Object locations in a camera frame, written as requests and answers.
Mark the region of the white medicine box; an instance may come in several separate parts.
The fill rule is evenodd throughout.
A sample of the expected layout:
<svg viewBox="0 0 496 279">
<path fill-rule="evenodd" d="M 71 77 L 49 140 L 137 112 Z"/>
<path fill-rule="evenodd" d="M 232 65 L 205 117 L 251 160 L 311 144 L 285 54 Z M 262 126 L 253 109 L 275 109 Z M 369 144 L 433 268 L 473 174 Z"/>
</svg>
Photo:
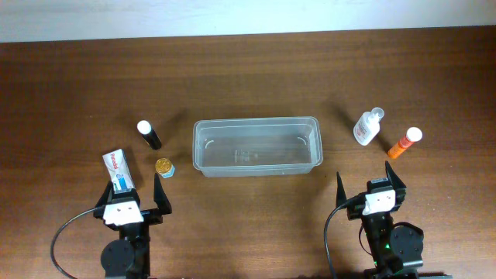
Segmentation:
<svg viewBox="0 0 496 279">
<path fill-rule="evenodd" d="M 135 189 L 135 184 L 129 171 L 126 156 L 122 149 L 114 150 L 102 156 L 108 170 L 113 191 L 116 194 L 125 193 Z"/>
</svg>

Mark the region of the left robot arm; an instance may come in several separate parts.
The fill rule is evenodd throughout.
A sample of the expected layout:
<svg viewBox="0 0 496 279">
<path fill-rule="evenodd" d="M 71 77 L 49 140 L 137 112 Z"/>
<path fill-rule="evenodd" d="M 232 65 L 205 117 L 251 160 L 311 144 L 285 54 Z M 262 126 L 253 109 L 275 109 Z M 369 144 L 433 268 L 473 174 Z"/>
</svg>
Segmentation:
<svg viewBox="0 0 496 279">
<path fill-rule="evenodd" d="M 150 227 L 172 213 L 160 175 L 154 175 L 153 201 L 157 207 L 140 209 L 136 189 L 116 193 L 109 182 L 95 205 L 93 216 L 119 233 L 102 251 L 100 261 L 106 278 L 148 278 L 150 276 Z"/>
</svg>

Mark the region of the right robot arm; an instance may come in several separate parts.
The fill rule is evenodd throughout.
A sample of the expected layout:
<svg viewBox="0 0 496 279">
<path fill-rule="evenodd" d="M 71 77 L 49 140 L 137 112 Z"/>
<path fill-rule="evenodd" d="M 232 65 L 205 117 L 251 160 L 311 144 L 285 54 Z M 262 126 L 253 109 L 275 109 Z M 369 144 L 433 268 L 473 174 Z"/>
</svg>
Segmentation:
<svg viewBox="0 0 496 279">
<path fill-rule="evenodd" d="M 405 200 L 406 185 L 385 164 L 386 177 L 367 182 L 367 190 L 347 198 L 342 178 L 336 175 L 336 207 L 329 214 L 332 218 L 345 210 L 349 220 L 359 219 L 359 234 L 365 234 L 374 267 L 363 272 L 365 278 L 449 278 L 448 274 L 420 274 L 424 232 L 409 222 L 395 222 L 391 214 Z"/>
</svg>

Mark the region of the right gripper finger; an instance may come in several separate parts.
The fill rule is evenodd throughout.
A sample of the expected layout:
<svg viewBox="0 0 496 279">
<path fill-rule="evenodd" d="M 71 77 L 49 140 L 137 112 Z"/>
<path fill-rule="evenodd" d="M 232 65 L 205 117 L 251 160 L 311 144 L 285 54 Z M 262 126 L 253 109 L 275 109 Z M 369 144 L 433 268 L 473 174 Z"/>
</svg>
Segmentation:
<svg viewBox="0 0 496 279">
<path fill-rule="evenodd" d="M 336 207 L 340 209 L 346 208 L 347 198 L 343 186 L 342 178 L 339 172 L 336 173 L 337 189 L 336 189 Z"/>
<path fill-rule="evenodd" d="M 391 182 L 391 185 L 393 186 L 394 190 L 406 189 L 406 185 L 399 178 L 399 176 L 393 171 L 391 165 L 387 160 L 385 161 L 385 170 L 386 170 L 387 178 Z"/>
</svg>

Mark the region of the white spray bottle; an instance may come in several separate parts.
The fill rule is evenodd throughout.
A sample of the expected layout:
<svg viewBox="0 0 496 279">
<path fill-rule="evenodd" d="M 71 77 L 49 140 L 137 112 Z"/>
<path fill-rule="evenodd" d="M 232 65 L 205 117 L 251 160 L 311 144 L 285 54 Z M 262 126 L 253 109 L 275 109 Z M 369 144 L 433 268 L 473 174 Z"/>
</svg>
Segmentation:
<svg viewBox="0 0 496 279">
<path fill-rule="evenodd" d="M 380 131 L 380 121 L 384 117 L 384 110 L 376 107 L 364 112 L 353 128 L 353 135 L 361 146 L 366 146 Z"/>
</svg>

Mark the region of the small gold lid jar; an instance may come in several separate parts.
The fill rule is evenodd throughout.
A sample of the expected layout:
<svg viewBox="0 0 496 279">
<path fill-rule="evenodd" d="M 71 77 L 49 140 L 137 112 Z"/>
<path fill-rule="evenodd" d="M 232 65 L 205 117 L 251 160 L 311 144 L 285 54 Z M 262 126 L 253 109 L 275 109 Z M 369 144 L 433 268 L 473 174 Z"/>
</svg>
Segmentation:
<svg viewBox="0 0 496 279">
<path fill-rule="evenodd" d="M 175 172 L 175 166 L 167 158 L 158 159 L 155 163 L 155 169 L 156 169 L 156 172 L 162 178 L 172 177 L 174 175 L 174 172 Z"/>
</svg>

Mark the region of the black bottle white cap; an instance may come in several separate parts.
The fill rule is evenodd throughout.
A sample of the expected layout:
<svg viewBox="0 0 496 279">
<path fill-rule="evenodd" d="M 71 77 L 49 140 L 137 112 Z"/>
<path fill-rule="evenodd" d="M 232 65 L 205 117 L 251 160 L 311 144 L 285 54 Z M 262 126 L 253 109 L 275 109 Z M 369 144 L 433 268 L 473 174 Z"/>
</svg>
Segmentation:
<svg viewBox="0 0 496 279">
<path fill-rule="evenodd" d="M 136 128 L 152 150 L 159 150 L 162 147 L 160 138 L 148 121 L 140 120 Z"/>
</svg>

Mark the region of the orange tube white cap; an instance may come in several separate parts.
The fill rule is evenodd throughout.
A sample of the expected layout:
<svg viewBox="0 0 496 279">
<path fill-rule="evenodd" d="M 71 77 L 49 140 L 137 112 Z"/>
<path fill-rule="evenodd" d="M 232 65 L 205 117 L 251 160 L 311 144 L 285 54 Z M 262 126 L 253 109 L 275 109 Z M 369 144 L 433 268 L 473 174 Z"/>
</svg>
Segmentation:
<svg viewBox="0 0 496 279">
<path fill-rule="evenodd" d="M 422 139 L 422 131 L 418 127 L 409 128 L 405 135 L 400 138 L 400 140 L 389 149 L 387 155 L 391 159 L 397 159 L 402 153 L 404 153 L 410 146 L 417 143 Z"/>
</svg>

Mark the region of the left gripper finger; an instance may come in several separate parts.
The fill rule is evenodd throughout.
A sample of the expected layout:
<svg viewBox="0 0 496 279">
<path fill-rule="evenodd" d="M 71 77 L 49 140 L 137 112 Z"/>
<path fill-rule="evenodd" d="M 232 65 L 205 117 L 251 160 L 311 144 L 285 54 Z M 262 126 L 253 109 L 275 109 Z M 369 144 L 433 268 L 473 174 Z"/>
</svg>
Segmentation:
<svg viewBox="0 0 496 279">
<path fill-rule="evenodd" d="M 154 175 L 153 201 L 156 203 L 161 215 L 172 213 L 171 203 L 162 187 L 159 174 Z"/>
<path fill-rule="evenodd" d="M 95 204 L 95 207 L 96 208 L 105 207 L 109 202 L 109 198 L 112 197 L 112 191 L 113 191 L 113 183 L 109 181 L 100 199 Z"/>
</svg>

